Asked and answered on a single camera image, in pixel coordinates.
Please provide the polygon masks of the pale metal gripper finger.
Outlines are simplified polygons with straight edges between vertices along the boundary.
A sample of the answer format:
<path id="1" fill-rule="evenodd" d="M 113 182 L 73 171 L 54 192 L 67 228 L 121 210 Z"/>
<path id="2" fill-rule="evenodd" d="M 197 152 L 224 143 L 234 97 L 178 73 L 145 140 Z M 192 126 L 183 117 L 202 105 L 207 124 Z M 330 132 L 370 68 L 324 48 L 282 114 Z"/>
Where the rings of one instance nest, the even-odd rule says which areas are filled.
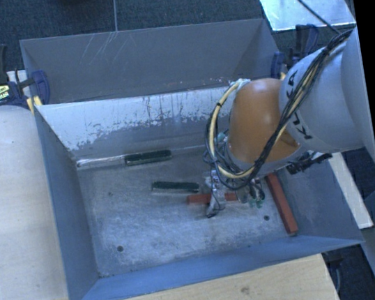
<path id="1" fill-rule="evenodd" d="M 224 198 L 223 185 L 222 185 L 222 182 L 220 181 L 219 176 L 216 173 L 211 174 L 211 190 L 212 190 L 212 195 L 214 197 L 214 200 L 218 204 L 224 204 L 225 198 Z"/>
<path id="2" fill-rule="evenodd" d="M 216 216 L 220 211 L 220 203 L 214 194 L 211 195 L 210 202 L 208 203 L 208 207 L 206 208 L 206 217 L 212 218 Z"/>

